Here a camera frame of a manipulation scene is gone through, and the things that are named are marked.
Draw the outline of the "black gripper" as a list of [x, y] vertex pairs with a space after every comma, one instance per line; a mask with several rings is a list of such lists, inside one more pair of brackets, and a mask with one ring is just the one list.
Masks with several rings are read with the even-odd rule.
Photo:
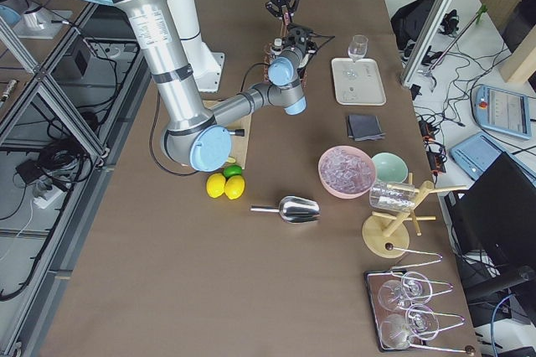
[[289, 24], [286, 36], [283, 38], [283, 48], [297, 48], [301, 52], [307, 52], [311, 34], [311, 28], [299, 24]]
[[269, 0], [265, 8], [276, 18], [292, 18], [299, 2], [300, 0]]

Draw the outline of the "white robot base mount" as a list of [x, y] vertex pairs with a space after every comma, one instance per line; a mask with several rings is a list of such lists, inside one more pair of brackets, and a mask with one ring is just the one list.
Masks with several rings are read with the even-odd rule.
[[215, 93], [224, 67], [224, 53], [213, 52], [203, 41], [194, 0], [167, 0], [178, 36], [200, 92]]

